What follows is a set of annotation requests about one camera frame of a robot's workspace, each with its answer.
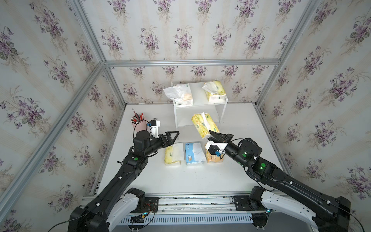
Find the pale yellow tissue pack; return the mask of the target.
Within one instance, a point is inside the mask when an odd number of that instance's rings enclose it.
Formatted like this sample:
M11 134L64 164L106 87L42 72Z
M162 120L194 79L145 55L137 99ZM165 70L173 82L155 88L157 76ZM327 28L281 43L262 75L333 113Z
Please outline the pale yellow tissue pack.
M166 166L179 166L185 159L184 144L176 143L165 150L164 162Z

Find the orange tissue pack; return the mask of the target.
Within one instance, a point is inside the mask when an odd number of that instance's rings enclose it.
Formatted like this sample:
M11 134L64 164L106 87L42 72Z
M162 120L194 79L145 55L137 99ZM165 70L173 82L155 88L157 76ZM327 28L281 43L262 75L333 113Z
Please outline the orange tissue pack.
M224 159L222 156L212 155L208 149L211 147L211 145L215 145L214 142L208 141L205 145L205 156L207 163L222 163Z

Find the blue tissue pack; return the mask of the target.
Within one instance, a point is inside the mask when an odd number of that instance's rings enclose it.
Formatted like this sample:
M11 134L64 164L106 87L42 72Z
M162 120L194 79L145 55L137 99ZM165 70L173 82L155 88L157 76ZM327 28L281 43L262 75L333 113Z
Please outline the blue tissue pack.
M186 143L185 152L187 166L203 165L206 161L201 143Z

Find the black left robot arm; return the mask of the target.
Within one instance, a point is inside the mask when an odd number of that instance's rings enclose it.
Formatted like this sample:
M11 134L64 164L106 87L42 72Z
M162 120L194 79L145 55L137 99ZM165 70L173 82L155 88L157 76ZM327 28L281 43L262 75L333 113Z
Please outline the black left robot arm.
M119 221L137 208L139 191L121 197L128 186L148 164L151 154L173 145L179 131L167 131L158 138L142 130L136 133L133 146L120 163L117 174L109 184L84 208L77 207L70 215L69 232L109 232Z

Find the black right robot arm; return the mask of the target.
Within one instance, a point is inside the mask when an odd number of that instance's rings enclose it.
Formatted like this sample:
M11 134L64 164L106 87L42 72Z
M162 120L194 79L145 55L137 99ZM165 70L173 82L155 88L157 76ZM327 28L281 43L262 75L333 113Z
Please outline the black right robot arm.
M237 210L265 210L267 214L280 211L320 232L348 231L351 203L345 197L328 196L289 176L262 158L262 148L251 138L238 139L235 144L232 134L212 131L207 139L211 155L229 156L258 184L247 197L234 197Z

